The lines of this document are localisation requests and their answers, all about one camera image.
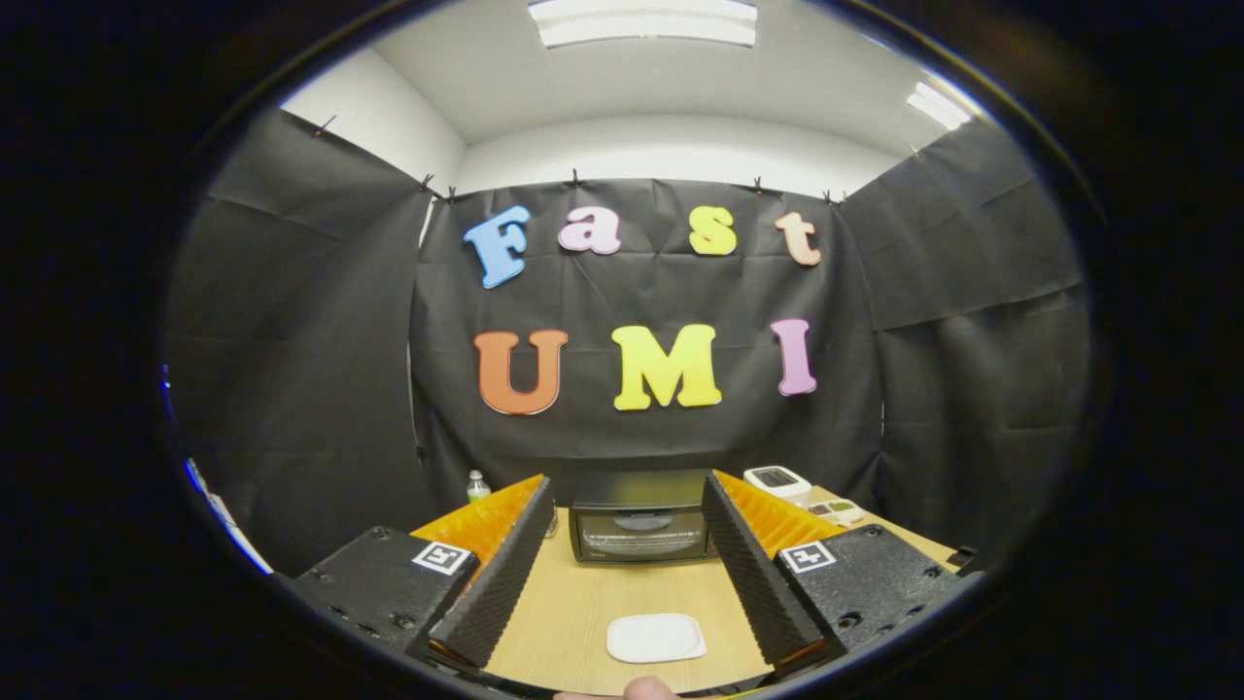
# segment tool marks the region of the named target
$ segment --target pink letter i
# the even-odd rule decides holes
[[[807,369],[807,321],[804,318],[782,318],[769,323],[781,344],[782,379],[778,392],[782,397],[811,394],[816,390],[816,379]]]

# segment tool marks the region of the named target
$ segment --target black curtain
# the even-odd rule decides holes
[[[279,111],[250,126],[189,228],[167,316],[180,438],[290,574],[433,511],[406,380],[429,194],[313,132]]]
[[[880,512],[984,561],[1065,472],[1087,382],[1072,237],[1024,154],[972,121],[838,206],[884,393]]]
[[[463,235],[522,205],[525,269],[493,287]],[[573,251],[559,244],[567,213],[600,205],[621,218],[621,249]],[[699,255],[688,216],[724,206],[736,249]],[[815,266],[796,262],[776,219],[797,211],[814,224]],[[478,191],[437,201],[419,252],[411,347],[417,421],[434,471],[442,511],[464,502],[466,474],[491,486],[542,472],[566,505],[590,470],[715,467],[740,474],[786,465],[807,479],[872,501],[872,465],[881,436],[881,379],[860,257],[831,230],[832,209],[797,194],[702,182],[588,180]],[[782,397],[782,361],[770,323],[809,321],[811,394]],[[688,323],[715,328],[713,373],[722,403],[620,412],[616,327],[643,325],[666,353]],[[503,415],[480,398],[476,333],[519,336],[513,387],[536,382],[531,331],[560,328],[561,388],[555,404],[531,417]]]
[[[697,255],[689,211],[724,206],[738,249]],[[495,286],[463,240],[510,206],[525,269]],[[560,246],[571,209],[622,220],[622,247]],[[822,261],[799,265],[775,220],[814,224]],[[769,323],[804,317],[814,394],[781,397]],[[717,407],[620,413],[622,325],[669,349],[685,323],[715,327]],[[565,329],[562,388],[535,417],[489,410],[471,341],[519,336],[516,390],[535,384],[527,334]],[[744,469],[780,464],[950,545],[1001,553],[1064,474],[1087,374],[1081,275],[1059,209],[1024,154],[973,121],[846,201],[726,184],[590,180],[479,191],[437,203],[411,322],[415,420],[435,504],[463,501],[466,472],[494,486],[544,472],[571,499],[593,469]]]

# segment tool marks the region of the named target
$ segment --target wooden table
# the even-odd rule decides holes
[[[812,502],[837,499],[814,487]],[[715,688],[766,674],[751,628],[718,558],[673,564],[580,564],[570,546],[566,509],[531,568],[488,673],[557,690],[621,695],[642,675],[674,693]],[[950,571],[954,550],[868,513],[853,528],[881,523]],[[683,613],[695,618],[708,653],[698,659],[624,664],[605,649],[610,623],[627,615]]]

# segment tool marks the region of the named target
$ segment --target finger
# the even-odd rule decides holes
[[[669,690],[669,686],[651,675],[637,678],[626,684],[622,698],[624,700],[679,700],[674,691]]]

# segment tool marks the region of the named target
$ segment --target letter f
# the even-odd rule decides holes
[[[527,249],[527,236],[519,224],[529,220],[531,211],[526,206],[510,206],[463,235],[463,240],[475,245],[479,261],[484,265],[484,288],[493,288],[522,271],[522,259],[511,257],[509,251],[522,252]]]

